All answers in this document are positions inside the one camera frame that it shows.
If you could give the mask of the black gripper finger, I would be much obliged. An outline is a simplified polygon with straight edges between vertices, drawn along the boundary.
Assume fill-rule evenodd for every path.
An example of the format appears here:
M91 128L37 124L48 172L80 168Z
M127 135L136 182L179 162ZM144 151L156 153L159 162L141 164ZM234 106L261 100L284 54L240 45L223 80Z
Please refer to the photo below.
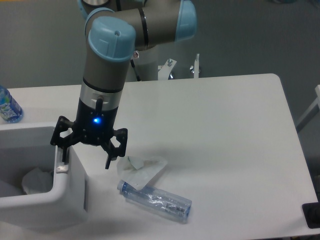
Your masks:
M112 143L112 137L115 137L119 146L115 146ZM107 159L105 163L105 169L108 170L112 161L115 161L117 157L124 157L126 154L128 142L128 129L121 128L118 130L112 130L110 135L103 136L100 146L107 153Z
M62 137L61 133L71 129L72 133ZM70 146L79 143L83 138L83 131L79 128L76 121L70 121L65 116L60 116L53 131L50 144L62 149L62 162L69 162L67 160L67 151Z

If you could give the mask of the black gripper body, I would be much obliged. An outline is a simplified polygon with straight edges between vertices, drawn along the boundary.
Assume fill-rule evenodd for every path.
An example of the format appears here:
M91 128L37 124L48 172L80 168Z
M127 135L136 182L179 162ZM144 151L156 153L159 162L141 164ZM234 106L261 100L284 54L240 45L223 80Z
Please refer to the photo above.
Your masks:
M113 137L114 123L118 107L112 110L97 112L84 104L80 99L76 119L72 127L75 138L81 143L93 146L108 144Z

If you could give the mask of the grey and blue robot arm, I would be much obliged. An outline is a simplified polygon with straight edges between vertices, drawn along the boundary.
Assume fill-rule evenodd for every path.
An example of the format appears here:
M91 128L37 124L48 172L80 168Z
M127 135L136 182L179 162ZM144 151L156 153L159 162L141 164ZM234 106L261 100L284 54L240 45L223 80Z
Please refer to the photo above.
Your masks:
M107 153L106 166L126 153L128 130L114 129L131 59L136 50L184 41L197 31L190 0L145 0L142 7L113 11L107 1L78 3L86 13L86 61L76 118L58 118L50 143L69 163L69 147L83 143Z

